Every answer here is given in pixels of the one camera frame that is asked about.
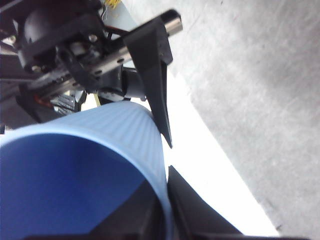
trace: screw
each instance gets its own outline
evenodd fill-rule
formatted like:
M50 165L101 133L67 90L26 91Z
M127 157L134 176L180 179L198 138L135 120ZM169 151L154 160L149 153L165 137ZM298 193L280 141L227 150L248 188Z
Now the screw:
M94 34L90 34L88 38L89 38L89 41L92 43L94 43L98 40L98 37Z
M34 66L31 67L31 70L34 73L40 73L41 72L41 67L37 66L37 65L34 65Z

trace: wire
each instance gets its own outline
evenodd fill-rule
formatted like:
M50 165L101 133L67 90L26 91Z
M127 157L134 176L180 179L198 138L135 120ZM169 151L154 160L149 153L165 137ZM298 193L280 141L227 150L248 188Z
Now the wire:
M104 21L108 18L108 5L107 2L104 2L103 6L102 6L102 13L101 13L101 19Z
M108 4L113 9L121 2L121 0L105 0L105 3Z

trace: white surface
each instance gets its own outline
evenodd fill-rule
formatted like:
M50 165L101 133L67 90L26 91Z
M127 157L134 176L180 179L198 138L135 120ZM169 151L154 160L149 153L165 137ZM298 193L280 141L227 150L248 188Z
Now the white surface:
M139 4L134 0L123 2L131 6L130 9L133 4ZM165 162L168 166L173 165L203 200L245 235L278 236L270 219L191 104L188 92L182 75L178 73L174 77L168 70L167 106L173 149L162 138Z

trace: black plastic part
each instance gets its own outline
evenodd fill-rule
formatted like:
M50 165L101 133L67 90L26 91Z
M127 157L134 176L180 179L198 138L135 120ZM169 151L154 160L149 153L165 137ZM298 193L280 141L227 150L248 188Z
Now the black plastic part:
M145 87L135 68L124 67L122 71L126 98L144 98Z
M0 78L6 80L35 80L40 73L28 73L20 64L17 55L0 55Z
M82 67L76 56L63 45L59 45L55 49L57 59L69 71L71 76L81 84L88 93L94 93L97 89L97 81Z
M173 167L169 167L168 194L179 236L194 239L194 233L241 234L210 207Z
M42 106L35 102L34 96L25 89L25 86L21 84L19 86L20 95L15 97L16 103L24 109L37 123L45 123L62 115L55 112L52 108Z
M155 124L172 148L166 86L167 65L173 57L164 22L156 17L124 36L123 42L143 82Z
M60 95L57 102L58 113L61 115L69 115L78 112L80 109L79 104L76 102L74 96L66 94Z

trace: metal rod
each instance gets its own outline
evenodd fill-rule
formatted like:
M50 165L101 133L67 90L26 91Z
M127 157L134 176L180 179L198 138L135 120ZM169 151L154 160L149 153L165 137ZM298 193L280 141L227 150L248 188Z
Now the metal rod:
M180 17L176 17L173 20L166 22L164 27L169 37L183 29ZM94 74L99 71L99 74L102 75L130 61L131 59L128 48L124 46L120 48L120 50L108 55L102 62L93 66L90 72Z

